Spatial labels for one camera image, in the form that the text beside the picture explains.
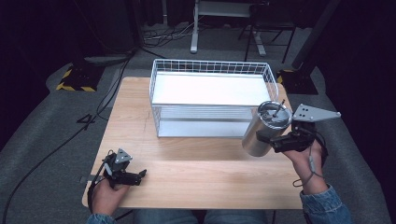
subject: person's right hand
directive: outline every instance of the person's right hand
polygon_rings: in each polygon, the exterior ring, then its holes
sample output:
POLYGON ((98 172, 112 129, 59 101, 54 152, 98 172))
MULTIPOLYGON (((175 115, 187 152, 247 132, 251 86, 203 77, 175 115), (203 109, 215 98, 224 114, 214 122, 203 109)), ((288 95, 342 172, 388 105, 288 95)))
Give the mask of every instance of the person's right hand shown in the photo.
POLYGON ((314 141, 311 147, 308 147, 302 152, 291 150, 283 152, 283 154, 292 161, 294 170, 303 183, 304 194, 317 194, 328 189, 326 182, 322 177, 322 147, 317 140, 314 141), (311 154, 311 158, 314 162, 316 175, 312 175, 309 154, 311 154))
POLYGON ((116 185, 113 189, 107 179, 101 180, 93 190, 92 213, 112 216, 130 187, 116 185))

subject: white wire basket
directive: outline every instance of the white wire basket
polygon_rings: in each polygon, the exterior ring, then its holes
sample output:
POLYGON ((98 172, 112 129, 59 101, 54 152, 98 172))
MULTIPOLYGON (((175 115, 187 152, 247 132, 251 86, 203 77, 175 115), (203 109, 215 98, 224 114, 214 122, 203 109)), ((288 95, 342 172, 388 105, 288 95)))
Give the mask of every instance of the white wire basket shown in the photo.
POLYGON ((242 138, 252 111, 277 98, 268 63, 153 63, 149 99, 158 137, 242 138))

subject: chair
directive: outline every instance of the chair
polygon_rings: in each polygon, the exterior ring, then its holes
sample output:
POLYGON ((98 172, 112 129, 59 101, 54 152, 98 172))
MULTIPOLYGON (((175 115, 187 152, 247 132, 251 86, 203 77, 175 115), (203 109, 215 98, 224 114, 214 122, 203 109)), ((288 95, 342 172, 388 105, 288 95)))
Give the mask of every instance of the chair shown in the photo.
POLYGON ((290 48, 291 40, 293 39, 296 25, 292 21, 289 11, 283 6, 283 3, 279 1, 268 1, 263 4, 255 4, 249 7, 249 23, 243 29, 238 39, 241 38, 242 34, 250 26, 247 49, 245 53, 245 61, 248 58, 248 51, 250 46, 250 40, 253 37, 254 32, 274 32, 277 31, 277 35, 271 41, 274 42, 283 31, 291 31, 289 42, 285 44, 271 44, 272 46, 286 46, 286 51, 283 56, 282 63, 285 62, 286 56, 290 48))

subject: wooden tabletop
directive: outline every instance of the wooden tabletop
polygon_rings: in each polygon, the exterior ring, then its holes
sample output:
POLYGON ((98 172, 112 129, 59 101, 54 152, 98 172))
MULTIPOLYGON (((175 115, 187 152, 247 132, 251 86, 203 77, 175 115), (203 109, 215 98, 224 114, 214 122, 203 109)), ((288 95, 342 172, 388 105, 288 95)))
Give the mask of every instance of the wooden tabletop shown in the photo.
MULTIPOLYGON (((279 101, 290 104, 278 84, 279 101)), ((149 102, 149 78, 126 77, 92 167, 95 175, 112 149, 133 157, 129 173, 147 169, 120 207, 190 209, 301 209, 291 161, 272 149, 252 157, 242 139, 158 138, 149 102)), ((82 203, 87 206, 87 194, 82 203)))

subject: tumbler lid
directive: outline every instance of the tumbler lid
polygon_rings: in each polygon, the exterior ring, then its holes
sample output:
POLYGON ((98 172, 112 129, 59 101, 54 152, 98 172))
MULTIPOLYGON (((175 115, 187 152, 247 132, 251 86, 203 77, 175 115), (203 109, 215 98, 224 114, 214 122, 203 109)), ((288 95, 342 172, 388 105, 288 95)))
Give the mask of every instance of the tumbler lid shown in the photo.
POLYGON ((265 101, 257 109, 262 122, 272 129, 285 129, 292 121, 291 111, 283 104, 275 101, 265 101))

